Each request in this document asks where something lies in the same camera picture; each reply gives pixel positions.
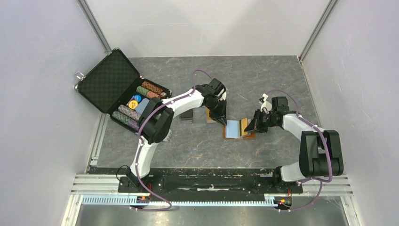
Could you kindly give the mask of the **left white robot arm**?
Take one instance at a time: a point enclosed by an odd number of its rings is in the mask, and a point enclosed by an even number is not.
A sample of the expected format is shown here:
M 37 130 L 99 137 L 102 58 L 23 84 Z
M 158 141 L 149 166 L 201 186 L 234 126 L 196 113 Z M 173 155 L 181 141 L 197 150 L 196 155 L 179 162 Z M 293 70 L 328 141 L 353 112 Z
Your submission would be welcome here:
M 209 110 L 211 120 L 227 124 L 226 87 L 218 79 L 213 79 L 209 84 L 196 85 L 173 98 L 161 100 L 155 97 L 149 101 L 138 121 L 138 148 L 130 167 L 134 176 L 129 184 L 135 191 L 142 192 L 147 188 L 148 179 L 145 176 L 150 172 L 158 144 L 169 134 L 173 119 L 202 106 Z

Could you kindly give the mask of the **brown leather card holder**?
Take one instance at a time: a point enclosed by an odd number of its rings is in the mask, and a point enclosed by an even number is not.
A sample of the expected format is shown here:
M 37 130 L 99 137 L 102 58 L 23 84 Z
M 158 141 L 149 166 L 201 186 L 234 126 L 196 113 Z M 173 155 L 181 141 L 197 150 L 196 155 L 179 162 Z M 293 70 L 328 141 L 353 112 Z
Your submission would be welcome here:
M 248 135 L 245 137 L 239 136 L 239 121 L 240 120 L 227 120 L 227 125 L 223 127 L 223 139 L 235 139 L 235 140 L 242 140 L 242 139 L 254 139 L 255 133 L 248 132 Z

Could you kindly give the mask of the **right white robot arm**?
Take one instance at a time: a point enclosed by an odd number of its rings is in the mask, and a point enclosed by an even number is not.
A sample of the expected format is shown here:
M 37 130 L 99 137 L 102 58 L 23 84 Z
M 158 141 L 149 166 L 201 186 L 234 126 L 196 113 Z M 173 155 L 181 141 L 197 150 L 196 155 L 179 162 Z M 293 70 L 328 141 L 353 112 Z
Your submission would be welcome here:
M 277 192 L 286 191 L 291 182 L 304 183 L 311 179 L 329 183 L 334 176 L 344 171 L 342 148 L 339 133 L 325 130 L 307 121 L 299 112 L 291 111 L 286 97 L 267 95 L 260 99 L 261 108 L 245 132 L 266 133 L 271 127 L 280 127 L 290 132 L 300 141 L 297 162 L 279 166 L 272 178 L 272 187 Z

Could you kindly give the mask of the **clear box with dark cards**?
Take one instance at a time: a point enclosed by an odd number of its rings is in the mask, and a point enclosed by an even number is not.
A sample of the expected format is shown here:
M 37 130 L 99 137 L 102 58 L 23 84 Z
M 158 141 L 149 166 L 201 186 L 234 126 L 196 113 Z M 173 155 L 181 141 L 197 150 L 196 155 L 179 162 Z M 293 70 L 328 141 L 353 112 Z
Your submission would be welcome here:
M 182 124 L 191 124 L 194 121 L 194 110 L 187 110 L 179 115 L 179 121 Z

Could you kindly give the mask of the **orange credit card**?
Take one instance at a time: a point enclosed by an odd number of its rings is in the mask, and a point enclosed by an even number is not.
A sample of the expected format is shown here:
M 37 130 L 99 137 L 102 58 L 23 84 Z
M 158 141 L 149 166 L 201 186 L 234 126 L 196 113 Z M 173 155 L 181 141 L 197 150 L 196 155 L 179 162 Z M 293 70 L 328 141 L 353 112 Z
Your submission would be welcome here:
M 240 137 L 245 137 L 248 135 L 248 132 L 245 131 L 247 126 L 248 126 L 248 118 L 244 118 L 239 121 L 239 136 Z

